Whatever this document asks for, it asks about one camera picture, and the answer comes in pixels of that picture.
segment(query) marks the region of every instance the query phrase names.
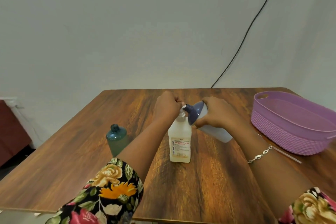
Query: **white wall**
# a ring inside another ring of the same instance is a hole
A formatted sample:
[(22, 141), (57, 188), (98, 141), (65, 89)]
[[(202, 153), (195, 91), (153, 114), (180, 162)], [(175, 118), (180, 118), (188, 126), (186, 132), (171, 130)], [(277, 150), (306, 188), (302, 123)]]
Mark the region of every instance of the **white wall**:
[[(216, 87), (288, 85), (317, 1), (270, 0)], [(45, 141), (105, 89), (208, 88), (263, 2), (0, 0), (0, 97)]]

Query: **wood grain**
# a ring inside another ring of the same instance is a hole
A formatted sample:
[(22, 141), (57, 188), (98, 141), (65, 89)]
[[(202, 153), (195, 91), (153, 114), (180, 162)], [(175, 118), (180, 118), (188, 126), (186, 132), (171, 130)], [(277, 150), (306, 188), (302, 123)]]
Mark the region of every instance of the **wood grain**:
[[(177, 89), (190, 104), (221, 97), (246, 120), (254, 94), (285, 88)], [(106, 164), (111, 153), (105, 134), (113, 123), (135, 138), (152, 120), (164, 90), (105, 90), (0, 182), (0, 209), (53, 213), (71, 200)], [(288, 160), (336, 199), (336, 144), (314, 156)], [(246, 159), (235, 141), (223, 144), (192, 131), (191, 162), (169, 161), (168, 135), (152, 162), (145, 195), (134, 219), (196, 223), (274, 223)]]

